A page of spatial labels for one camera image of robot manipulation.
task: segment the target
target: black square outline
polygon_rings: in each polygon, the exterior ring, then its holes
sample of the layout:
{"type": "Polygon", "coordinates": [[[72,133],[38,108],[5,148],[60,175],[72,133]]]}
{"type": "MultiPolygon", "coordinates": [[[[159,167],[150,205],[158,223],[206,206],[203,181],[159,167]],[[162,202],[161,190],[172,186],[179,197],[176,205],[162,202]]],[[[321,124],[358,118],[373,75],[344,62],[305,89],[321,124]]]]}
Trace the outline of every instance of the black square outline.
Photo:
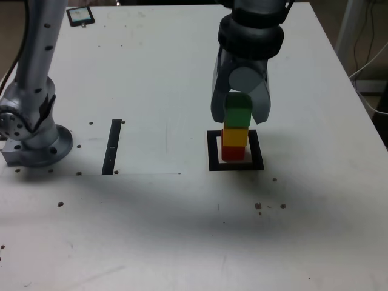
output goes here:
{"type": "Polygon", "coordinates": [[[207,131],[207,154],[209,156],[209,171],[259,171],[264,170],[261,156],[259,138],[256,130],[248,131],[248,139],[252,163],[220,164],[218,161],[217,137],[221,136],[220,130],[207,131]]]}

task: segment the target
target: red block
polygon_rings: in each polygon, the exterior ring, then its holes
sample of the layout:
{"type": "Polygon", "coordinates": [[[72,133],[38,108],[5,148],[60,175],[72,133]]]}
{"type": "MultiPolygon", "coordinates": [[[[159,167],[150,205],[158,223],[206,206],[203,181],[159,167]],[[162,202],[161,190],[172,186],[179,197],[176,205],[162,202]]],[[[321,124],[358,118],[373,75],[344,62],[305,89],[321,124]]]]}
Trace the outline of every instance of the red block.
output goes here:
{"type": "Polygon", "coordinates": [[[223,161],[243,161],[245,147],[225,147],[223,143],[224,131],[221,131],[221,158],[223,161]]]}

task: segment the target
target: yellow block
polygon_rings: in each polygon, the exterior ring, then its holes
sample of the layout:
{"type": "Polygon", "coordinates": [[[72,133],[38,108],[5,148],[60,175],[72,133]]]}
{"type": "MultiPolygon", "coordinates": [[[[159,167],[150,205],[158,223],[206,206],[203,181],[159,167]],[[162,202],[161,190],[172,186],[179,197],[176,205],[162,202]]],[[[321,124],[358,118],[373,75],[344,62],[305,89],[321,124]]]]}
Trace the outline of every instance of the yellow block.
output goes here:
{"type": "Polygon", "coordinates": [[[226,147],[246,147],[248,142],[248,128],[231,129],[224,127],[222,143],[226,147]]]}

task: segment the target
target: cable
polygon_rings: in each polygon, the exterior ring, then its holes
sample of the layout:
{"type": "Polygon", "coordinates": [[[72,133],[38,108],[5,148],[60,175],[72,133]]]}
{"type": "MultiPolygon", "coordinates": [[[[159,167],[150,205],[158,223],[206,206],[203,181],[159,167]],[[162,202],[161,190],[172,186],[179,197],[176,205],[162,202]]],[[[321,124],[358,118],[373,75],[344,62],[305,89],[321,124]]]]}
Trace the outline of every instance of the cable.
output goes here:
{"type": "Polygon", "coordinates": [[[385,46],[377,53],[377,55],[370,60],[370,62],[368,62],[364,67],[362,67],[361,69],[359,69],[357,72],[355,72],[354,74],[350,75],[349,76],[349,79],[352,79],[352,77],[354,77],[355,75],[357,75],[357,73],[359,73],[360,71],[364,70],[368,65],[370,65],[374,60],[376,60],[376,58],[388,47],[388,42],[385,44],[385,46]]]}
{"type": "Polygon", "coordinates": [[[16,55],[16,58],[13,60],[10,69],[8,70],[4,79],[2,80],[2,83],[0,86],[0,96],[1,96],[2,91],[4,90],[5,84],[7,83],[13,69],[15,68],[16,64],[20,60],[20,57],[21,57],[22,52],[23,52],[24,47],[25,47],[25,42],[27,40],[28,28],[30,25],[30,7],[28,6],[28,0],[24,0],[24,10],[25,10],[25,23],[24,23],[24,33],[23,33],[22,42],[21,42],[18,54],[16,55]]]}
{"type": "MultiPolygon", "coordinates": [[[[368,2],[367,6],[366,6],[364,24],[363,24],[363,26],[362,26],[362,28],[360,30],[360,33],[357,36],[357,39],[356,39],[356,42],[354,43],[354,48],[353,48],[353,57],[354,57],[354,61],[356,63],[356,71],[358,71],[358,61],[357,61],[357,56],[356,56],[356,49],[357,49],[358,41],[360,40],[361,35],[363,35],[363,32],[364,32],[364,30],[366,28],[366,25],[368,23],[368,9],[369,9],[369,5],[370,5],[370,2],[368,2]]],[[[357,90],[357,82],[356,82],[356,80],[353,81],[353,86],[357,90]]]]}
{"type": "MultiPolygon", "coordinates": [[[[376,4],[376,0],[372,0],[372,6],[370,8],[370,18],[372,20],[372,39],[370,40],[368,55],[366,57],[365,64],[367,64],[369,62],[370,52],[372,51],[373,43],[375,42],[375,20],[373,18],[373,8],[375,7],[375,4],[376,4]]],[[[363,73],[363,70],[360,70],[360,72],[357,74],[356,78],[354,79],[356,84],[357,84],[358,78],[361,76],[362,73],[363,73]]]]}
{"type": "Polygon", "coordinates": [[[355,91],[357,92],[358,96],[364,100],[364,102],[366,103],[366,105],[367,105],[370,109],[372,109],[374,112],[376,112],[376,113],[378,113],[378,114],[382,114],[382,115],[388,115],[388,112],[382,112],[382,111],[378,111],[378,110],[374,109],[374,108],[368,103],[368,101],[366,101],[365,97],[364,97],[357,89],[355,89],[355,91]]]}

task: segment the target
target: black tape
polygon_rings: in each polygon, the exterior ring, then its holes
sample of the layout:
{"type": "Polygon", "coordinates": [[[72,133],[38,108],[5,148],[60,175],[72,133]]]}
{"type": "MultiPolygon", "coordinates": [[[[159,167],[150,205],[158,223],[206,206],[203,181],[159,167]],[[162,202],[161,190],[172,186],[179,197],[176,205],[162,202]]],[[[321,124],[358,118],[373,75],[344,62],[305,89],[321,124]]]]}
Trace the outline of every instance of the black tape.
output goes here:
{"type": "Polygon", "coordinates": [[[121,130],[121,119],[113,119],[110,126],[107,150],[105,152],[104,165],[102,166],[102,175],[113,175],[117,148],[119,145],[121,130]]]}

